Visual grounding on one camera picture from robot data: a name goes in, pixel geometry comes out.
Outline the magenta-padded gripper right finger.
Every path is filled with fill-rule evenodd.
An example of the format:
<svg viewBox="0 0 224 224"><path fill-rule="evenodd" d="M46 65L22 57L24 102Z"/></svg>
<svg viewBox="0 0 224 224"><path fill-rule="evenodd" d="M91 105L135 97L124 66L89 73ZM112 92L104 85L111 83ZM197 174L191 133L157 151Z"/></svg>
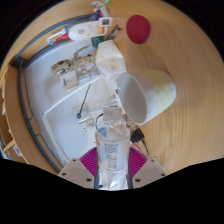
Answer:
<svg viewBox="0 0 224 224"><path fill-rule="evenodd" d="M127 186L140 188L167 175L156 158L147 158L131 147L129 152Z"/></svg>

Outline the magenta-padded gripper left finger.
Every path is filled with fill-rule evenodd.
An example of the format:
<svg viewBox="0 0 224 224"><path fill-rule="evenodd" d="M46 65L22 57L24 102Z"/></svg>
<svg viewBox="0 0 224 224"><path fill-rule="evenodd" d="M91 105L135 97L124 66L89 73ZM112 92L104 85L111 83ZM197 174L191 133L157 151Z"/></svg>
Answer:
<svg viewBox="0 0 224 224"><path fill-rule="evenodd" d="M97 148L90 149L79 159L71 159L58 176L81 187L97 189L99 187Z"/></svg>

